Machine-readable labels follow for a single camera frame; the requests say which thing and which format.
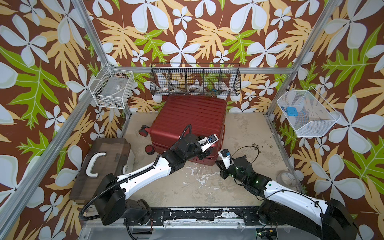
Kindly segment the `red hard-shell suitcase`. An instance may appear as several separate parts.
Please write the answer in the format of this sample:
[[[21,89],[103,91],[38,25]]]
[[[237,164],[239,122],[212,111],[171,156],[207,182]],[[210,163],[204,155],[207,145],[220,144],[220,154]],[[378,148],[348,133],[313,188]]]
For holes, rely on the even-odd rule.
[[[222,148],[225,136],[227,102],[225,100],[202,95],[171,95],[158,113],[152,125],[143,125],[139,134],[150,136],[152,143],[145,147],[148,155],[161,154],[179,139],[187,125],[191,125],[192,134],[208,137],[215,134],[219,140],[211,148],[211,154],[194,163],[213,166]]]

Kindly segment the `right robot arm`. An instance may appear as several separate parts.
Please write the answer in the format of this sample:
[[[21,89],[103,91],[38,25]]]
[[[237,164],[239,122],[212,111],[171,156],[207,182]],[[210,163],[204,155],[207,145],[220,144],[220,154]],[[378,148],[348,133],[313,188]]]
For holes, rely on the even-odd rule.
[[[262,201],[257,217],[263,224],[289,225],[321,240],[354,240],[361,235],[340,201],[319,200],[286,188],[256,173],[246,156],[234,159],[226,149],[219,156],[216,164],[221,177],[232,177],[236,184]]]

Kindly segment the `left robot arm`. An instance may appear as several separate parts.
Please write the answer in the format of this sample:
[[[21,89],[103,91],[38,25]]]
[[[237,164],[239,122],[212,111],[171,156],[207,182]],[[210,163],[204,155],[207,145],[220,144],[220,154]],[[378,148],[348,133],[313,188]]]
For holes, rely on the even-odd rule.
[[[218,140],[215,134],[198,137],[192,134],[192,126],[187,125],[179,139],[168,150],[157,155],[153,163],[118,177],[106,175],[94,196],[81,209],[79,219],[101,219],[104,226],[121,218],[146,224],[151,218],[152,209],[145,200],[134,201],[130,197],[150,183],[182,169],[187,161],[204,159],[210,155],[211,147]]]

